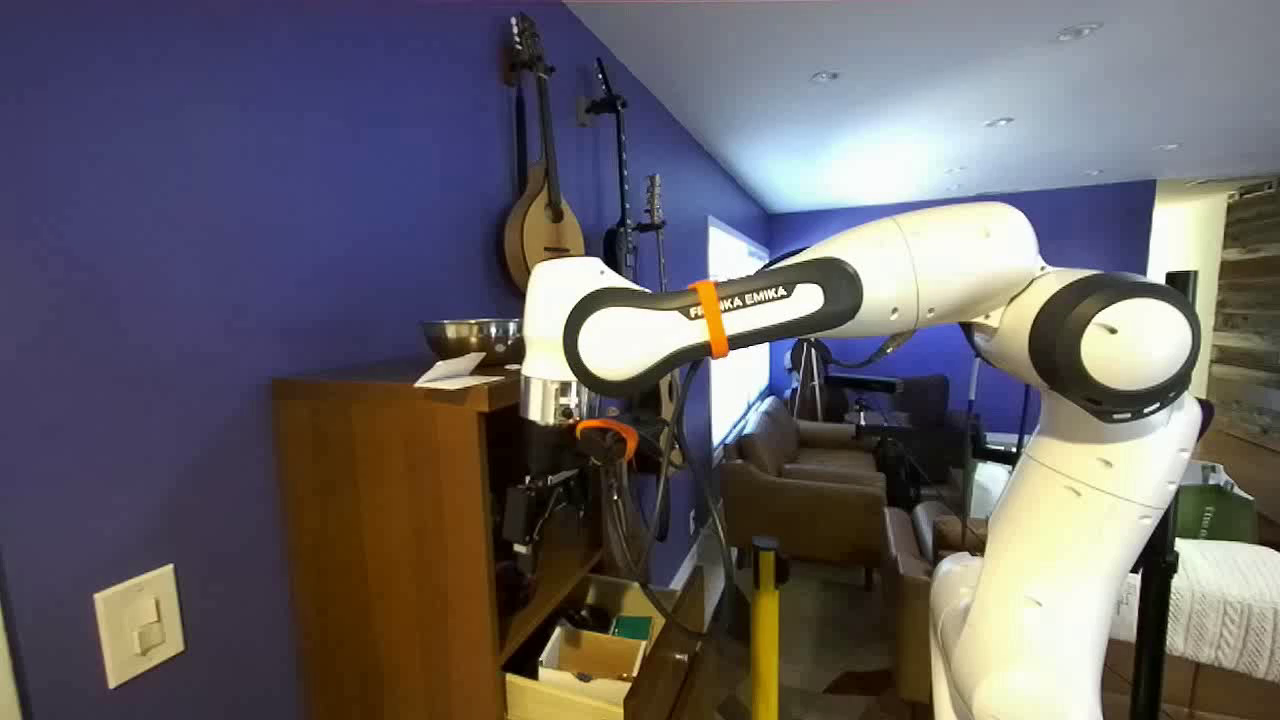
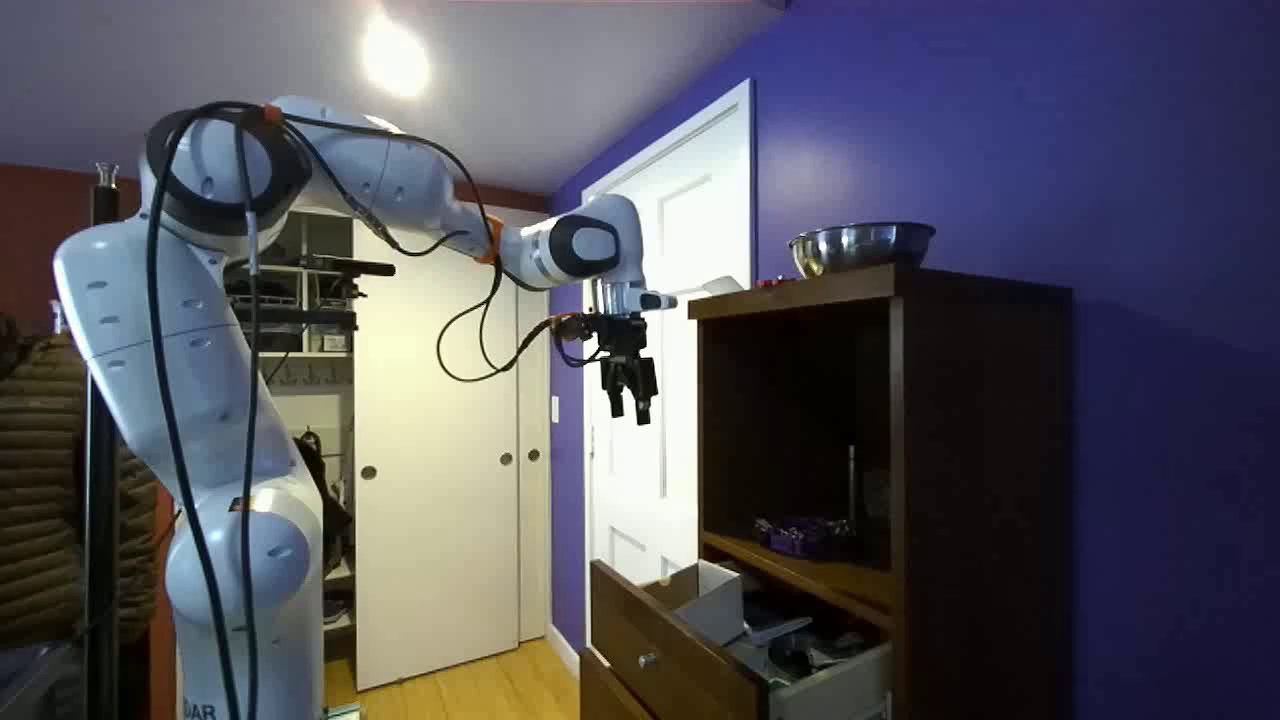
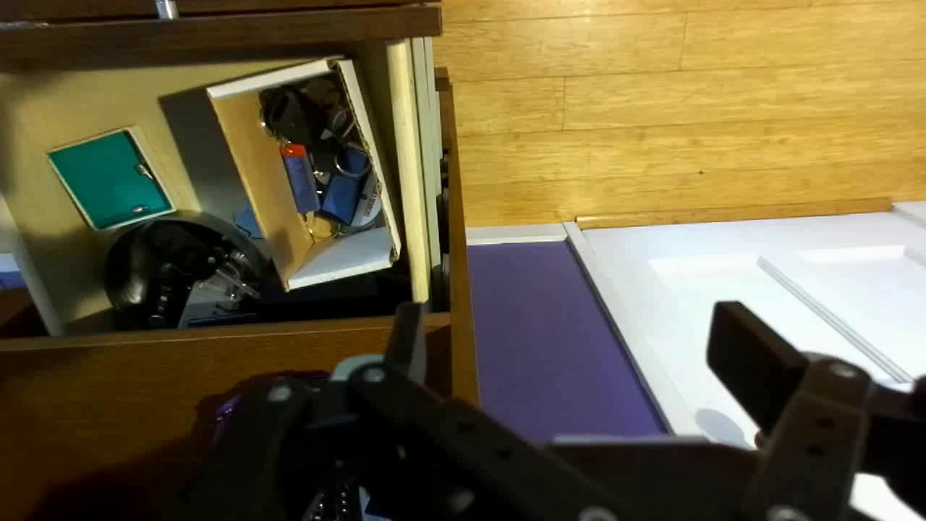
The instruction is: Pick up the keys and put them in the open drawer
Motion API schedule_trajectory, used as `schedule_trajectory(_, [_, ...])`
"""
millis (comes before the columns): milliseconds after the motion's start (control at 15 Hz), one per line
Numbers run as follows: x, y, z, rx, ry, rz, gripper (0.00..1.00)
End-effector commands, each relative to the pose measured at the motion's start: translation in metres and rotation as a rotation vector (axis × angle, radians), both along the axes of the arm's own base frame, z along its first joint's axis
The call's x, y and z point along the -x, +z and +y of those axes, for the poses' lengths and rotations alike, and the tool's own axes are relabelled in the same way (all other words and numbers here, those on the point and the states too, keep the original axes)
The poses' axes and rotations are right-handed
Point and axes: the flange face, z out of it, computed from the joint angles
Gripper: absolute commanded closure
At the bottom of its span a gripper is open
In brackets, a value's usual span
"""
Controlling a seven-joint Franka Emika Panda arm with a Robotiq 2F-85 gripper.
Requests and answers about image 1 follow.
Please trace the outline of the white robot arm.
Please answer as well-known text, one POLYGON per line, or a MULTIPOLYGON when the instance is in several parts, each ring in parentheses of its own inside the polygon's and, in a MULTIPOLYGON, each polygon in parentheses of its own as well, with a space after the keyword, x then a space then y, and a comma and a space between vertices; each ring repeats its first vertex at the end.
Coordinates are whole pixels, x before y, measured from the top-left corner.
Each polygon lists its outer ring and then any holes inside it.
POLYGON ((1119 584, 1203 430, 1198 321, 1177 289, 1059 268, 1001 200, 879 216, 687 289, 553 257, 525 289, 520 410, 533 430, 572 430, 597 398, 630 398, 691 360, 932 323, 1039 393, 983 549, 932 574, 932 720, 1102 720, 1119 584))

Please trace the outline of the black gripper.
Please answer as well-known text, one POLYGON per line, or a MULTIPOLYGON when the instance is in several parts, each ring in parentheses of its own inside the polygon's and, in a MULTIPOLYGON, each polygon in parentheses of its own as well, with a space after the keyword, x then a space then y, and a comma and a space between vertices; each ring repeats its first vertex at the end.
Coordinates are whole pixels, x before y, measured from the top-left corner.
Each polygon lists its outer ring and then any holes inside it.
POLYGON ((525 430, 525 478, 505 495, 500 539, 520 578, 536 574, 540 539, 558 507, 583 520, 586 544, 610 578, 640 574, 640 520, 627 466, 640 433, 627 420, 586 416, 564 430, 525 430))

